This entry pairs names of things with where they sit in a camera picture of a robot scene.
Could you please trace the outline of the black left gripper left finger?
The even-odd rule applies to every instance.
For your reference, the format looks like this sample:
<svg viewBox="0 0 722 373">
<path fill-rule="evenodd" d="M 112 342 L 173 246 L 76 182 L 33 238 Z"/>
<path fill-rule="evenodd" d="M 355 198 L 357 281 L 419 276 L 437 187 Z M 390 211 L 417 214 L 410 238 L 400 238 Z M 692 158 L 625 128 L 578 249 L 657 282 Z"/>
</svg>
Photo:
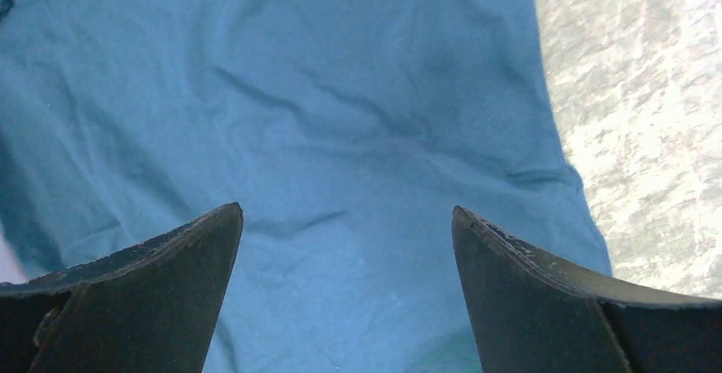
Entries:
<svg viewBox="0 0 722 373">
<path fill-rule="evenodd" d="M 224 204 L 109 256 L 1 286 L 4 372 L 199 372 L 243 211 Z"/>
</svg>

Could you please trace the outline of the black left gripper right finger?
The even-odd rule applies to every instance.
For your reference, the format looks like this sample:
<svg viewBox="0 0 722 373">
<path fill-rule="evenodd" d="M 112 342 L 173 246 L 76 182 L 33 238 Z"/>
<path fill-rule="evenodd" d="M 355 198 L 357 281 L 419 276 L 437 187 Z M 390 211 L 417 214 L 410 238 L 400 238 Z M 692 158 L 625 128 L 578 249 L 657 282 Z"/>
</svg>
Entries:
<svg viewBox="0 0 722 373">
<path fill-rule="evenodd" d="M 486 372 L 721 370 L 721 303 L 605 276 L 471 210 L 452 239 Z"/>
</svg>

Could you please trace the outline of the blue t-shirt garment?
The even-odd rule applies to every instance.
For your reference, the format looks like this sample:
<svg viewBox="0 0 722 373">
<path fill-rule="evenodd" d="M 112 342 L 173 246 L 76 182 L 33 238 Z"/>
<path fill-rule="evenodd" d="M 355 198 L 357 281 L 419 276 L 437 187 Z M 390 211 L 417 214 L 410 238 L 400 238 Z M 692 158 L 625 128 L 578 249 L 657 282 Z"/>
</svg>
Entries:
<svg viewBox="0 0 722 373">
<path fill-rule="evenodd" d="M 238 202 L 208 372 L 476 372 L 460 205 L 610 272 L 534 0 L 13 0 L 1 218 L 36 277 Z"/>
</svg>

